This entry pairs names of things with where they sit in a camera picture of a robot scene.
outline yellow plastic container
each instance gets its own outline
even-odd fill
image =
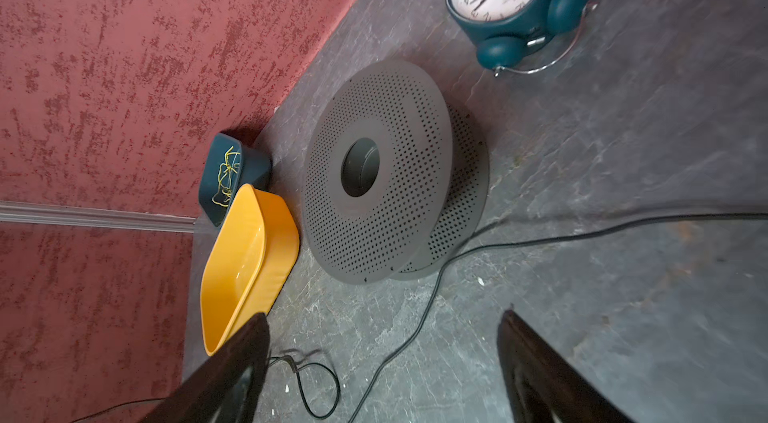
[[[299,231],[285,201],[243,185],[205,265],[200,313],[212,355],[255,313],[269,313],[299,255]]]

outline perforated disc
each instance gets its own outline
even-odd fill
[[[453,128],[453,168],[446,205],[429,239],[394,279],[417,279],[440,269],[477,228],[488,195],[488,149],[472,114],[448,102]]]
[[[371,151],[351,187],[342,185],[356,142]],[[405,266],[428,238],[448,194],[453,141],[446,102],[424,70],[384,61],[358,72],[328,103],[306,157],[302,221],[312,254],[345,283],[372,283]]]

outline teal alarm clock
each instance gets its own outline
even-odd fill
[[[571,45],[554,61],[533,70],[515,70],[523,57],[539,51],[557,34],[577,28],[596,7],[591,0],[446,0],[448,12],[477,47],[478,62],[496,75],[502,70],[529,74],[557,63]]]

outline power cord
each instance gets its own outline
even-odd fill
[[[608,228],[599,229],[593,232],[580,233],[578,235],[553,236],[551,238],[531,239],[528,241],[522,241],[517,243],[498,243],[494,245],[481,245],[472,249],[468,249],[464,253],[459,253],[458,255],[454,256],[453,258],[445,262],[443,266],[440,268],[440,271],[437,274],[437,279],[435,280],[435,287],[432,289],[432,294],[429,296],[429,300],[427,300],[427,305],[424,308],[424,312],[422,313],[421,319],[418,321],[416,330],[414,330],[414,332],[408,337],[408,339],[402,345],[399,345],[395,351],[393,351],[386,358],[384,358],[384,361],[382,361],[382,363],[379,365],[376,371],[374,371],[373,377],[371,378],[368,384],[368,387],[366,388],[365,392],[362,394],[362,397],[360,398],[360,402],[357,404],[355,411],[352,413],[352,416],[349,419],[349,423],[352,423],[355,420],[355,418],[357,418],[357,415],[360,413],[360,410],[362,409],[362,405],[365,403],[366,399],[368,399],[368,396],[370,395],[371,390],[373,389],[373,386],[376,383],[376,380],[379,379],[379,375],[381,374],[384,367],[386,367],[390,362],[392,362],[392,360],[397,358],[400,355],[400,353],[402,353],[406,348],[408,348],[408,346],[414,340],[416,340],[418,333],[421,332],[422,328],[424,327],[424,322],[427,320],[429,310],[432,309],[432,304],[435,302],[435,298],[437,297],[437,292],[440,288],[440,282],[442,281],[442,276],[446,273],[448,266],[450,264],[457,262],[459,259],[463,259],[469,255],[474,255],[475,253],[485,252],[485,251],[494,250],[494,249],[527,248],[530,246],[551,245],[555,243],[570,243],[570,242],[581,241],[585,239],[600,238],[601,236],[612,235],[614,233],[622,232],[626,229],[637,228],[639,226],[655,225],[658,223],[675,223],[680,221],[739,221],[739,220],[768,220],[768,213],[704,213],[704,214],[698,214],[698,215],[670,215],[666,217],[641,218],[641,219],[635,219],[633,221],[629,221],[626,223],[621,223],[615,226],[609,226]],[[327,366],[321,363],[312,362],[312,363],[306,363],[305,365],[302,365],[302,366],[298,366],[296,362],[293,360],[293,358],[290,357],[289,355],[270,356],[270,362],[268,364],[268,367],[274,365],[277,361],[285,361],[291,367],[291,370],[293,371],[293,373],[296,374],[296,379],[299,383],[299,392],[301,394],[302,402],[304,403],[304,408],[310,413],[310,415],[312,415],[313,418],[318,420],[324,420],[326,418],[329,418],[333,414],[336,407],[338,406],[339,399],[341,398],[339,378],[336,376],[336,373],[334,373],[333,370],[331,370],[330,368],[328,368]],[[304,390],[301,384],[301,377],[299,375],[300,371],[310,366],[320,366],[321,368],[328,371],[333,377],[333,382],[336,384],[336,399],[333,402],[333,407],[330,409],[330,411],[328,411],[328,413],[321,416],[316,415],[310,409],[310,406],[307,404],[306,397],[304,396]],[[162,398],[145,399],[145,400],[136,400],[136,401],[129,401],[126,403],[121,403],[120,405],[115,405],[108,409],[101,410],[98,413],[93,413],[92,415],[85,416],[83,418],[79,418],[77,420],[71,421],[70,423],[81,423],[82,421],[88,421],[88,420],[91,420],[92,418],[96,418],[98,416],[104,415],[105,413],[109,413],[112,410],[116,410],[124,406],[137,405],[139,403],[154,403],[162,400],[163,400]]]
[[[312,415],[312,418],[315,418],[316,420],[324,420],[328,417],[330,417],[333,412],[336,410],[336,407],[339,405],[339,400],[341,399],[341,384],[339,383],[339,377],[336,376],[336,373],[325,366],[322,363],[315,363],[310,362],[306,363],[304,365],[297,365],[296,361],[293,359],[290,355],[282,355],[282,356],[270,356],[269,357],[269,363],[267,364],[267,368],[271,367],[278,361],[285,361],[289,366],[290,369],[293,371],[293,373],[296,374],[296,381],[299,383],[299,393],[301,395],[302,403],[304,404],[304,408],[306,409],[307,413]],[[306,402],[306,397],[304,396],[304,387],[301,384],[301,375],[299,375],[299,372],[303,369],[307,369],[310,366],[318,366],[325,371],[328,371],[330,373],[331,378],[333,378],[333,383],[336,385],[336,399],[333,402],[333,407],[324,415],[318,415],[312,409],[310,408],[310,404]],[[150,399],[143,399],[143,400],[135,400],[135,401],[126,401],[125,403],[120,403],[120,405],[111,406],[107,409],[103,409],[101,411],[97,411],[96,413],[93,413],[92,415],[84,416],[83,418],[78,418],[76,420],[70,421],[70,423],[82,423],[83,421],[90,421],[94,418],[98,418],[99,416],[106,415],[112,410],[121,409],[125,406],[131,406],[131,405],[141,405],[143,403],[159,403],[165,398],[150,398]]]
[[[307,413],[312,415],[312,418],[315,418],[316,420],[324,420],[331,416],[333,412],[336,410],[336,407],[339,404],[339,400],[341,399],[341,385],[339,384],[339,377],[336,376],[336,373],[333,372],[330,368],[325,366],[322,363],[306,363],[305,365],[297,366],[296,362],[293,360],[293,357],[290,355],[283,355],[283,356],[270,356],[270,363],[267,365],[267,368],[274,365],[277,361],[285,361],[290,366],[290,369],[296,374],[296,381],[299,382],[299,393],[301,394],[301,401],[304,404],[304,408],[306,409]],[[322,369],[328,371],[333,377],[333,382],[336,384],[336,399],[333,402],[333,407],[324,415],[318,416],[315,414],[314,411],[310,409],[310,405],[306,402],[306,397],[304,396],[304,388],[301,385],[301,375],[299,375],[299,371],[308,368],[310,366],[319,366]]]
[[[106,415],[112,410],[117,410],[120,408],[123,408],[124,406],[131,406],[131,405],[140,405],[143,403],[160,403],[165,398],[148,398],[144,400],[135,400],[135,401],[126,401],[125,403],[120,403],[120,405],[111,406],[108,409],[103,409],[101,411],[97,411],[93,413],[92,415],[84,416],[83,418],[78,418],[76,420],[72,420],[69,423],[81,423],[82,421],[90,421],[94,418],[98,418],[99,416]]]

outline gray floor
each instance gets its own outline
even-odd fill
[[[358,0],[256,145],[274,158],[271,191],[299,221],[303,159],[322,108],[354,72],[398,57],[466,102],[485,131],[491,189],[481,226],[500,224],[470,245],[635,214],[764,209],[766,28],[766,0],[600,0],[567,61],[494,78],[444,0]],[[185,375],[204,359],[197,292],[213,238],[201,224]],[[359,421],[510,421],[494,340],[512,304],[637,421],[762,421],[766,254],[767,225],[681,223],[471,257],[448,271],[424,331],[384,371]],[[319,349],[313,358],[338,370],[344,388],[330,421],[349,417],[379,361],[412,331],[433,281],[345,285],[302,246],[270,327],[275,351]],[[317,411],[329,385],[306,384]],[[310,421],[287,367],[269,372],[256,421]]]

